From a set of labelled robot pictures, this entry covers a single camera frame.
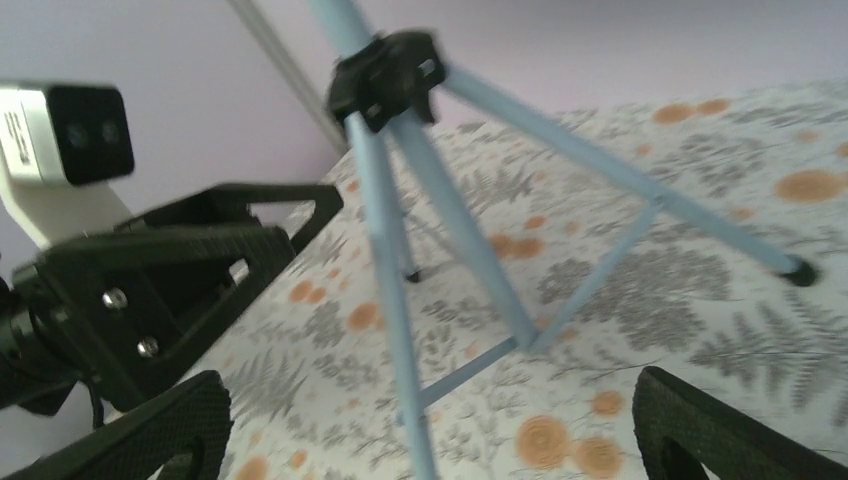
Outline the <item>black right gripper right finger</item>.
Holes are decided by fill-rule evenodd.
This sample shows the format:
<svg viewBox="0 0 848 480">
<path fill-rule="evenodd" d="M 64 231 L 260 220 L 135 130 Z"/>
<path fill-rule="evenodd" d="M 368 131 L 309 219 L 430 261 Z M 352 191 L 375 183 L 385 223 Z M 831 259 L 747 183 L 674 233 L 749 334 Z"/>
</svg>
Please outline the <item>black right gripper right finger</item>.
<svg viewBox="0 0 848 480">
<path fill-rule="evenodd" d="M 640 372 L 634 433 L 650 479 L 845 479 L 847 467 L 667 371 Z"/>
</svg>

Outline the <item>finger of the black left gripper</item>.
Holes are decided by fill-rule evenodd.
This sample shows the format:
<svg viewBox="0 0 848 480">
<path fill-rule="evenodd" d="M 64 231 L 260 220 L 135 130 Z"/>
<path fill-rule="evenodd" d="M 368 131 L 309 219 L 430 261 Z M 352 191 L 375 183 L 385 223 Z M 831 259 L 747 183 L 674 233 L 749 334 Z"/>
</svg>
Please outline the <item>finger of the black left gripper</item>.
<svg viewBox="0 0 848 480">
<path fill-rule="evenodd" d="M 300 254 L 343 209 L 339 190 L 332 184 L 223 183 L 160 205 L 115 226 L 132 231 L 168 226 L 218 226 L 261 221 L 254 204 L 312 202 L 314 210 L 305 224 L 291 236 L 293 252 Z"/>
</svg>

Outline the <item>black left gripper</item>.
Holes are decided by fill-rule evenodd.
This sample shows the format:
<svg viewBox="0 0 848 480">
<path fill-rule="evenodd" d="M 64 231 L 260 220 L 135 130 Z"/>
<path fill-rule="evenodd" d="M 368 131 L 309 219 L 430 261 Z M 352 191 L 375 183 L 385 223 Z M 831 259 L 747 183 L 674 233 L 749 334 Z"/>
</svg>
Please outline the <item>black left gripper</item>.
<svg viewBox="0 0 848 480">
<path fill-rule="evenodd" d="M 80 237 L 1 283 L 1 407 L 54 417 L 75 386 L 128 411 L 178 383 L 293 258 L 279 227 Z"/>
</svg>

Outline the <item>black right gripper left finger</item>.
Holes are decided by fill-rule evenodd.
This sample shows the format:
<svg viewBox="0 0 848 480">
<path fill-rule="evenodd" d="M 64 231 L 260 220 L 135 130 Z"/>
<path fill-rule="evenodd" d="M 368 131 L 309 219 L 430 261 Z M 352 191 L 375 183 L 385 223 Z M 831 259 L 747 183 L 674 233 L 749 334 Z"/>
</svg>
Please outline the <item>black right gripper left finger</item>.
<svg viewBox="0 0 848 480">
<path fill-rule="evenodd" d="M 206 370 L 8 480 L 216 479 L 232 428 L 230 393 Z"/>
</svg>

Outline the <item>light blue music stand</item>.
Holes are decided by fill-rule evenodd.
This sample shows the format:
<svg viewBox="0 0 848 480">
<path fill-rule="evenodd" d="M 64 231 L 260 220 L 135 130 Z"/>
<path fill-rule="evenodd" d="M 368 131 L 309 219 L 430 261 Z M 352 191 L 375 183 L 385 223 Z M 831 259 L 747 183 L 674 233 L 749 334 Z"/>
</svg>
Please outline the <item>light blue music stand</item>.
<svg viewBox="0 0 848 480">
<path fill-rule="evenodd" d="M 380 36 L 352 1 L 314 1 L 311 10 L 339 56 L 328 106 L 333 116 L 343 122 L 355 156 L 395 369 L 400 420 L 406 430 L 417 478 L 434 479 L 438 475 L 427 408 L 511 351 L 535 354 L 549 347 L 661 212 L 701 229 L 789 283 L 807 287 L 816 282 L 816 270 L 809 262 L 749 235 L 640 170 L 565 131 L 549 117 L 466 69 L 443 61 L 428 32 L 405 30 Z M 620 242 L 589 273 L 544 330 L 537 329 L 529 318 L 492 244 L 480 230 L 424 132 L 424 126 L 435 120 L 429 94 L 437 87 L 521 129 L 646 202 Z M 460 256 L 511 331 L 507 340 L 426 387 L 419 381 L 403 284 L 405 279 L 416 279 L 418 272 L 404 228 L 385 134 L 394 138 Z"/>
</svg>

